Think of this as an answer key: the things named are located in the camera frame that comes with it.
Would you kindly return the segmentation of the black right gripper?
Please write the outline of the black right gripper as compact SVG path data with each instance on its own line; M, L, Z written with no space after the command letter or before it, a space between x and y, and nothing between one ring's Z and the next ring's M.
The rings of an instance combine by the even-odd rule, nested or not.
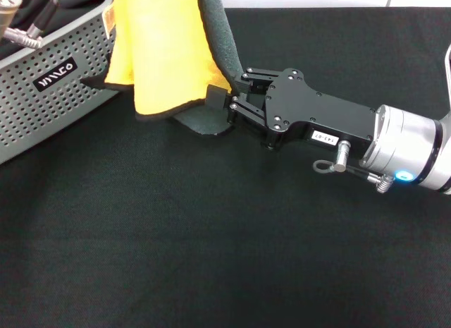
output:
M299 69L248 68L233 76L232 89L262 94L263 110L250 104L245 93L230 94L215 85L206 89L206 105L227 111L229 123L245 120L263 126L265 145L271 149L304 140L335 150L346 140L352 151L365 151L373 140L373 109L309 87Z

